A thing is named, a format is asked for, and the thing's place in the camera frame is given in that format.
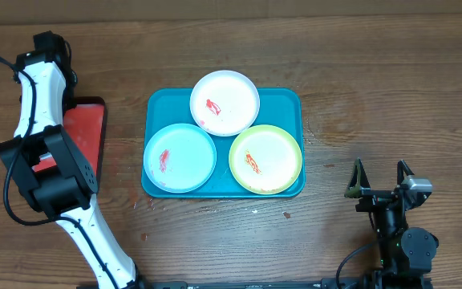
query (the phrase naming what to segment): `light yellow plate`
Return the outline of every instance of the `light yellow plate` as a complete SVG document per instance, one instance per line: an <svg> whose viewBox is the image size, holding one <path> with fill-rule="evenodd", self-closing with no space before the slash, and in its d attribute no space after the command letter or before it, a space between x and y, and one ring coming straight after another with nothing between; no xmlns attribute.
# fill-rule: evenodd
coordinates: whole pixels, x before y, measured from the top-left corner
<svg viewBox="0 0 462 289"><path fill-rule="evenodd" d="M253 193L275 194L288 189L302 168L297 141L273 125L246 129L229 150L229 167L238 183Z"/></svg>

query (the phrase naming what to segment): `wooden tabletop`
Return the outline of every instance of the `wooden tabletop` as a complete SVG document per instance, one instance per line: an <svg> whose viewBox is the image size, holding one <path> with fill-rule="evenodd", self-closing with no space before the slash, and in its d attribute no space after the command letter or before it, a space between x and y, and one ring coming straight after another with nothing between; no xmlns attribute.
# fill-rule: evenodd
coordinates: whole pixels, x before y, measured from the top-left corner
<svg viewBox="0 0 462 289"><path fill-rule="evenodd" d="M408 212L440 239L436 287L462 287L462 14L0 26L0 55L33 50L53 30L72 46L77 96L101 96L108 122L99 203L124 250L151 280L319 280L371 240L368 216L344 189L356 157L374 189L392 189L396 163L434 193ZM302 101L306 187L293 199L151 199L141 188L144 123L159 88L192 87L232 69ZM0 142L18 124L20 86L0 64ZM20 226L2 204L0 288L73 288L95 277L57 225ZM16 214L39 219L18 195ZM379 265L362 254L344 268Z"/></svg>

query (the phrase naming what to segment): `red mark on plate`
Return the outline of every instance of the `red mark on plate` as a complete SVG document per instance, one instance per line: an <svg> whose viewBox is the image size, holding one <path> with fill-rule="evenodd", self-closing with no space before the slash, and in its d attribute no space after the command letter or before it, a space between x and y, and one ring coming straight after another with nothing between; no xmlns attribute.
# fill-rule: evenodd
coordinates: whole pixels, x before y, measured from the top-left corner
<svg viewBox="0 0 462 289"><path fill-rule="evenodd" d="M165 149L160 155L160 171L162 173L165 173L165 170L167 169L167 161L169 156L170 152L168 149Z"/></svg>
<svg viewBox="0 0 462 289"><path fill-rule="evenodd" d="M218 116L219 113L221 113L221 108L218 107L217 104L212 102L211 100L206 100L206 107L213 112L214 115Z"/></svg>
<svg viewBox="0 0 462 289"><path fill-rule="evenodd" d="M245 151L245 162L250 165L251 168L253 168L254 172L257 174L261 173L260 168L257 166L256 161L251 157L250 153L248 150Z"/></svg>

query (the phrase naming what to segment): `rectangular blue container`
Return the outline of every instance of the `rectangular blue container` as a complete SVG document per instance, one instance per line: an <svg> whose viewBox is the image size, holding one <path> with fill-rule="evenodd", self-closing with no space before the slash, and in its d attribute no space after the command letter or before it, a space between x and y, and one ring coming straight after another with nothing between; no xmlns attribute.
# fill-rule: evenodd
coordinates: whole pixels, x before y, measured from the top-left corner
<svg viewBox="0 0 462 289"><path fill-rule="evenodd" d="M258 88L260 112L253 126L271 124L286 130L297 141L302 151L302 170L295 183L283 192L260 195L244 189L234 179L229 169L229 149L237 136L213 136L217 148L217 165L209 180L200 188L189 193L169 193L156 187L149 180L142 165L142 187L152 197L175 198L265 198L295 197L306 183L304 146L302 138L301 100L287 88ZM191 88L165 88L155 92L148 102L145 122L145 145L160 129L170 124L196 124L190 113Z"/></svg>

